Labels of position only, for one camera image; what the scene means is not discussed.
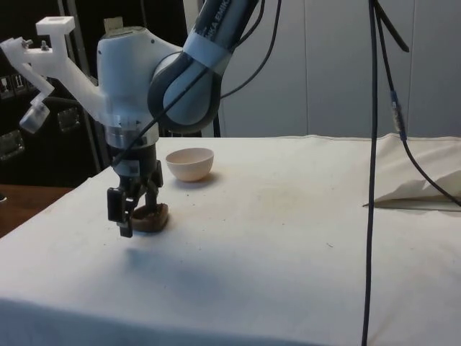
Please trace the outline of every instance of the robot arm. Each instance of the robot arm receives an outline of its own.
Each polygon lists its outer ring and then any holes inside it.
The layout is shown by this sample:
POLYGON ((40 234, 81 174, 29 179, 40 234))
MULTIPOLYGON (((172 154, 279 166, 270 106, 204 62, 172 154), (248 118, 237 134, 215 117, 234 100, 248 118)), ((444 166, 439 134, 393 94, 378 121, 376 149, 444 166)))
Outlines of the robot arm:
POLYGON ((107 33, 98 44, 99 86, 94 86, 69 59, 65 35, 73 17, 47 17, 37 23, 39 35, 49 35, 52 47, 29 48, 21 37, 0 43, 10 63, 39 90, 21 125, 35 132, 48 116, 42 101, 53 87, 42 76, 58 79, 88 113, 104 126, 113 156, 138 138, 128 155, 114 167, 120 185, 107 191, 108 219, 122 236, 159 231, 168 208, 157 203, 163 184, 156 159, 158 125, 143 132, 153 117, 173 132, 195 132, 218 112, 224 70, 259 0, 207 0, 184 48, 176 47, 143 27, 107 33), (171 107, 172 100, 187 93, 171 107), (146 205, 136 209, 146 195, 146 205))
POLYGON ((159 119, 163 128, 191 133, 212 121, 218 113, 224 70, 257 3, 258 0, 205 2, 184 50, 167 67, 157 68, 149 88, 148 106, 155 116, 204 68, 208 70, 166 116, 159 119))

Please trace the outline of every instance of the white cloth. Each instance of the white cloth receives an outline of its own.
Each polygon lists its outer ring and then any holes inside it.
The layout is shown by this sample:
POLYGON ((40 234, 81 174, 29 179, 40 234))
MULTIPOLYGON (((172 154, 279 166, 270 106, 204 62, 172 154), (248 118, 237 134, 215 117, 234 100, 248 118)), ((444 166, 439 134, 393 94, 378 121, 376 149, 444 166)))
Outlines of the white cloth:
MULTIPOLYGON (((460 145, 410 145, 442 143, 460 145)), ((0 239, 0 345, 359 344, 370 142, 172 138, 158 157, 191 146, 215 152, 211 179, 164 164, 161 234, 119 236, 108 169, 0 239)), ((371 345, 460 344, 457 215, 376 210, 371 345)))

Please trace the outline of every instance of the brown object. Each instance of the brown object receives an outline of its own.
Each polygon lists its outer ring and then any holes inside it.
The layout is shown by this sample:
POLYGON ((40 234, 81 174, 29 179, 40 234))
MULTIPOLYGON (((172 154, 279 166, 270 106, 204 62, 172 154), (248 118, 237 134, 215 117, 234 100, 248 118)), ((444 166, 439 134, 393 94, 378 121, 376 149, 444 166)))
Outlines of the brown object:
POLYGON ((6 196, 0 202, 0 238, 70 191, 69 187, 0 185, 6 196))
POLYGON ((164 229, 168 220, 168 206, 166 204, 157 205, 157 211, 150 213, 146 206, 139 207, 133 212, 131 222, 136 231, 157 233, 164 229))

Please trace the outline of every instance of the black wire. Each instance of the black wire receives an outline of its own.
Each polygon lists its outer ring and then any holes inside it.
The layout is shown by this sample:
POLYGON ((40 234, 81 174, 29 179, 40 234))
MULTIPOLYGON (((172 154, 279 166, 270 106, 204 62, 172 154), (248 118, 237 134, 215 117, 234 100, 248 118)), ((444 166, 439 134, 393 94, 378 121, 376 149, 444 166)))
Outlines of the black wire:
POLYGON ((370 32, 372 38, 372 148, 370 154, 370 184, 368 187, 367 255, 362 346, 367 346, 368 326, 370 322, 373 218, 375 214, 375 172, 377 143, 377 41, 375 26, 375 0, 368 0, 368 11, 370 14, 370 32))
POLYGON ((143 26, 147 29, 147 16, 146 16, 146 6, 144 0, 140 0, 141 15, 143 16, 143 26))
POLYGON ((244 83, 237 86, 235 89, 225 93, 224 95, 221 95, 221 99, 224 99, 225 97, 231 96, 232 94, 235 94, 236 92, 238 92, 238 91, 242 90, 244 87, 246 87, 246 85, 248 83, 250 83, 259 74, 259 72, 261 72, 261 70, 266 65, 267 61, 269 60, 269 58, 270 58, 270 56, 272 54, 272 50, 274 49, 275 39, 277 37, 277 31, 278 31, 278 27, 279 27, 279 18, 280 18, 280 9, 281 9, 281 7, 282 7, 282 0, 278 0, 277 11, 276 11, 276 14, 275 14, 274 29, 272 31, 271 43, 269 45, 269 49, 268 49, 268 51, 266 53, 266 56, 264 57, 264 60, 262 61, 261 65, 259 65, 257 70, 244 83))
POLYGON ((241 45, 242 43, 244 43, 248 37, 250 37, 254 30, 256 30, 256 28, 259 26, 259 23, 261 22, 261 19, 264 15, 264 6, 266 5, 266 0, 261 0, 261 6, 259 8, 259 15, 258 15, 258 18, 256 18, 256 21, 255 23, 253 24, 253 26, 250 28, 250 30, 248 30, 248 32, 242 36, 242 38, 232 47, 232 51, 234 51, 239 45, 241 45))
MULTIPOLYGON (((385 38, 384 38, 384 33, 382 31, 382 23, 381 23, 381 17, 380 17, 380 11, 378 8, 376 8, 376 17, 377 17, 377 28, 380 33, 380 42, 381 42, 381 51, 382 51, 382 59, 384 60, 384 66, 386 70, 386 75, 388 77, 388 83, 389 83, 389 88, 391 92, 395 92, 394 90, 394 83, 392 79, 392 74, 390 72, 390 67, 389 67, 389 58, 388 58, 388 52, 386 50, 386 44, 385 44, 385 38)), ((411 153, 410 148, 408 147, 408 142, 406 140, 406 129, 405 129, 405 123, 403 121, 403 117, 400 112, 400 105, 397 105, 398 107, 398 127, 399 131, 401 132, 400 139, 402 140, 403 147, 405 149, 405 152, 410 159, 411 163, 415 166, 415 168, 418 170, 418 172, 423 176, 423 178, 430 184, 432 185, 433 188, 435 188, 437 191, 439 191, 443 196, 451 200, 453 203, 456 205, 459 205, 461 207, 461 202, 455 198, 453 195, 450 195, 446 190, 444 190, 442 187, 440 187, 434 180, 430 178, 429 175, 421 168, 421 166, 418 164, 418 162, 415 160, 413 157, 413 154, 411 153)))
POLYGON ((139 134, 136 136, 136 138, 131 141, 131 143, 120 153, 118 154, 114 160, 112 161, 112 167, 117 166, 131 151, 131 149, 135 146, 135 144, 143 137, 149 129, 154 126, 206 73, 208 69, 204 68, 191 82, 189 85, 187 85, 182 92, 178 94, 178 96, 171 101, 168 106, 164 108, 159 114, 157 114, 152 121, 147 124, 144 129, 139 132, 139 134))
POLYGON ((74 100, 74 99, 65 99, 63 97, 54 97, 54 96, 48 96, 44 100, 44 102, 55 102, 55 103, 62 103, 63 105, 73 105, 73 106, 79 106, 80 102, 74 100))
POLYGON ((413 154, 411 153, 410 148, 408 147, 407 141, 402 141, 402 143, 403 143, 403 147, 405 148, 405 152, 406 152, 408 158, 410 159, 411 163, 415 166, 415 168, 418 170, 418 172, 424 177, 424 179, 427 180, 427 182, 429 184, 431 184, 435 189, 437 189, 437 191, 439 191, 441 194, 443 194, 443 196, 445 196, 446 198, 451 200, 453 203, 455 203, 455 204, 457 204, 458 206, 461 207, 461 202, 459 200, 457 200, 455 197, 450 195, 447 191, 442 189, 434 180, 432 180, 427 175, 427 173, 421 168, 421 166, 419 166, 418 162, 416 162, 415 158, 413 157, 413 154))
POLYGON ((377 29, 380 33, 380 42, 381 42, 381 51, 382 51, 382 58, 384 60, 384 67, 386 69, 386 76, 388 77, 389 89, 394 92, 394 82, 392 80, 392 74, 390 73, 390 66, 389 66, 389 59, 388 59, 388 52, 386 50, 386 42, 384 40, 384 32, 382 31, 382 22, 380 13, 376 8, 376 20, 377 20, 377 29))

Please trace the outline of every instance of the white wall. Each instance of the white wall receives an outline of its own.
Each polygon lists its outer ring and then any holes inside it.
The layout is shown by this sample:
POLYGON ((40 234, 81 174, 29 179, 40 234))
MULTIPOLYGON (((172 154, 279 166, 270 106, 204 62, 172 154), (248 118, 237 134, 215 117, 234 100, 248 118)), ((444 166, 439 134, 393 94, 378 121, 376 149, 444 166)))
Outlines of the white wall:
MULTIPOLYGON (((461 1, 381 0, 411 53, 386 33, 408 132, 461 135, 461 1)), ((235 53, 223 91, 244 81, 267 51, 277 0, 235 53)), ((380 57, 380 134, 393 131, 380 57)), ((220 108, 223 136, 368 136, 371 45, 366 0, 284 0, 274 52, 261 74, 220 108)))

